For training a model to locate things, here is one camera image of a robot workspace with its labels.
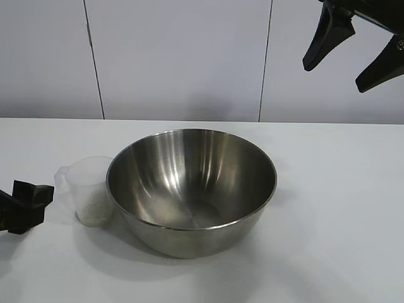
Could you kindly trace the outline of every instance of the white table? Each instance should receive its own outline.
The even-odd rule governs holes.
[[[57,199],[26,235],[0,232],[0,302],[404,302],[404,126],[0,119],[0,188],[146,135],[209,128],[273,159],[278,189],[238,246],[156,256],[121,225],[80,225]]]

